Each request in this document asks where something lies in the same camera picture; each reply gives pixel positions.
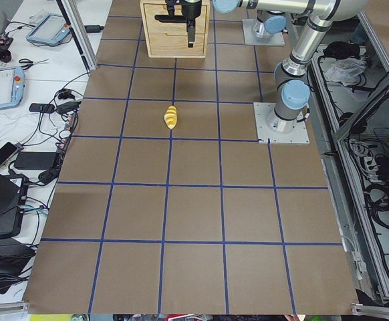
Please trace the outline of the blue teach pendant lower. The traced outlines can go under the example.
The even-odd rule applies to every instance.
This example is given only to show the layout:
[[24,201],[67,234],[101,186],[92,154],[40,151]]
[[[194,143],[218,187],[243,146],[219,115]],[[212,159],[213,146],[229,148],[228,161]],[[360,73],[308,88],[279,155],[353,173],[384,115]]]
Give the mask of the blue teach pendant lower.
[[19,66],[0,68],[0,110],[17,107],[23,98],[25,72]]

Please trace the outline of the wooden drawer cabinet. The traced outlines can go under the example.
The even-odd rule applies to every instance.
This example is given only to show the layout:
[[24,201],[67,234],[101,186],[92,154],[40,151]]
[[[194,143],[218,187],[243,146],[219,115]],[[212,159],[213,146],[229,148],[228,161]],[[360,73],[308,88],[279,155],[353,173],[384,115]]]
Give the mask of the wooden drawer cabinet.
[[[188,47],[186,23],[161,23],[155,15],[168,15],[165,1],[141,1],[140,10],[151,58],[198,58],[207,53],[210,2],[202,1],[201,14],[195,20],[194,47]],[[174,7],[175,15],[182,15],[181,6]]]

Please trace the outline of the aluminium frame post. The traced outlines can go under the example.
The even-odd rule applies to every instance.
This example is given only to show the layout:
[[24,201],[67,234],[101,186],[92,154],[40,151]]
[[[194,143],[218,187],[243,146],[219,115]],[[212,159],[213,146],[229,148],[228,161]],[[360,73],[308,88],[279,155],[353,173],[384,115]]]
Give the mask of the aluminium frame post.
[[87,73],[90,73],[92,70],[96,69],[98,60],[88,38],[76,2],[73,0],[56,0],[56,3],[70,29],[70,33],[74,39],[84,67]]

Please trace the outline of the black power brick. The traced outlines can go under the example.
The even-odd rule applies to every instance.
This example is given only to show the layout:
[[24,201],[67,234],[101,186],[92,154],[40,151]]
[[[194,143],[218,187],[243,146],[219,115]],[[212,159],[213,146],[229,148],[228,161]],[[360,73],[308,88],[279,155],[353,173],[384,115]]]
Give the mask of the black power brick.
[[14,167],[20,170],[47,170],[55,165],[56,160],[56,152],[20,152]]

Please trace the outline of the black smartphone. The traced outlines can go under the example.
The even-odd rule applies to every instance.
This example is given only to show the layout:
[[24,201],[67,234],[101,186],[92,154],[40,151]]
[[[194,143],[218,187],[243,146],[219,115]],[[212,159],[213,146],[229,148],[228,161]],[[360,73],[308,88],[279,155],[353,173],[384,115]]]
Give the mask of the black smartphone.
[[0,166],[3,165],[9,158],[14,156],[20,151],[20,148],[16,144],[10,142],[5,143],[0,148]]

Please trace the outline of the black scissors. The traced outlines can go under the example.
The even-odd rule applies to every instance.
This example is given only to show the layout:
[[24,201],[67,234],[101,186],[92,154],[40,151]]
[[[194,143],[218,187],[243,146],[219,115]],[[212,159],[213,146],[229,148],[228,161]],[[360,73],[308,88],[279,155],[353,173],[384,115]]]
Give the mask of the black scissors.
[[20,64],[20,67],[22,70],[28,70],[29,68],[32,68],[33,66],[40,65],[40,64],[48,64],[49,60],[39,60],[39,61],[33,61],[27,58],[23,58],[18,60],[18,63]]

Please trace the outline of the blue teach pendant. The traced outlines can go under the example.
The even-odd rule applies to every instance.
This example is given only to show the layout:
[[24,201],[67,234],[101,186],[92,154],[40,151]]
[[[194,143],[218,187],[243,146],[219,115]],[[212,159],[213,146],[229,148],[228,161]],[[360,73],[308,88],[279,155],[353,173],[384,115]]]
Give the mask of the blue teach pendant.
[[0,68],[0,110],[17,107],[23,98],[25,72],[19,66]]
[[30,43],[57,46],[70,35],[70,29],[62,15],[48,13],[27,35]]

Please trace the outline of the blue teach pendant upper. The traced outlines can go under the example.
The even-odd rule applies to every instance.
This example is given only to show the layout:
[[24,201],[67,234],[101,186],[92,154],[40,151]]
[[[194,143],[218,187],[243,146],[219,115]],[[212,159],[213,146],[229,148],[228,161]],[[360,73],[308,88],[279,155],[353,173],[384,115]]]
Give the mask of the blue teach pendant upper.
[[70,29],[62,15],[48,13],[27,35],[30,43],[57,46],[70,35]]

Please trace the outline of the white crumpled cloth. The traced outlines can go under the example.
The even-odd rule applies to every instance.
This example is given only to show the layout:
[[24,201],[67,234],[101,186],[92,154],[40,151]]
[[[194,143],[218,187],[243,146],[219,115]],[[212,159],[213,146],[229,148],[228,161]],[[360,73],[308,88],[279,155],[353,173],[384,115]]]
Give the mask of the white crumpled cloth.
[[356,58],[337,60],[325,72],[325,79],[329,82],[340,82],[344,86],[356,85],[360,76],[366,70],[366,62]]

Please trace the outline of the yellow toy bread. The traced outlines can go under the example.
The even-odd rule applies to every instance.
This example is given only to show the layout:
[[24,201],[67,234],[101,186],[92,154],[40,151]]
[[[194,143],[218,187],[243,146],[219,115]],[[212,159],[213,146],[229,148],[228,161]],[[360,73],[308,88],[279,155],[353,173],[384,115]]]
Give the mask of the yellow toy bread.
[[178,122],[178,114],[175,106],[169,106],[164,113],[164,122],[169,130],[173,130]]

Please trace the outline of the black power strip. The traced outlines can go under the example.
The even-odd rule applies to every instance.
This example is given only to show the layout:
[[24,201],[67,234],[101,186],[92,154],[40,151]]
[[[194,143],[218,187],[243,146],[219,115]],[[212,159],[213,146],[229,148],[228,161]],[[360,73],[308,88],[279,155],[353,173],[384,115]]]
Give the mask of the black power strip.
[[65,118],[65,124],[63,130],[58,134],[58,142],[56,143],[57,146],[57,168],[60,169],[63,160],[66,156],[66,152],[70,146],[70,142],[73,136],[73,133],[75,132],[78,123],[79,123],[79,116],[78,112],[72,112],[71,114],[64,114]]

